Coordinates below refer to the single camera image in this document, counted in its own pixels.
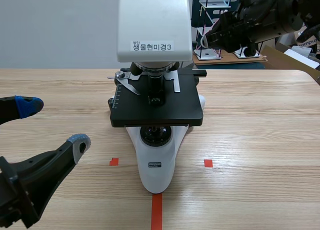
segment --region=red tape marker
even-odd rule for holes
[[[162,230],[162,193],[152,195],[151,230]]]
[[[112,158],[109,162],[109,166],[118,166],[119,165],[119,158]]]
[[[214,163],[212,160],[204,160],[204,167],[213,167]]]

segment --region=white wall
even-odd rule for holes
[[[0,68],[128,66],[116,57],[118,1],[0,0]]]

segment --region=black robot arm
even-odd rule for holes
[[[208,47],[234,52],[247,47],[246,56],[256,53],[256,43],[270,40],[301,29],[306,30],[298,41],[312,35],[318,37],[320,16],[317,0],[240,0],[234,12],[221,15],[213,29],[206,34]]]
[[[0,98],[0,125],[41,111],[36,97]],[[40,220],[51,196],[90,147],[84,134],[70,137],[55,151],[19,163],[0,157],[0,227],[22,220],[27,228]]]

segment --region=brand label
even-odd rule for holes
[[[149,162],[149,168],[161,167],[161,162]]]

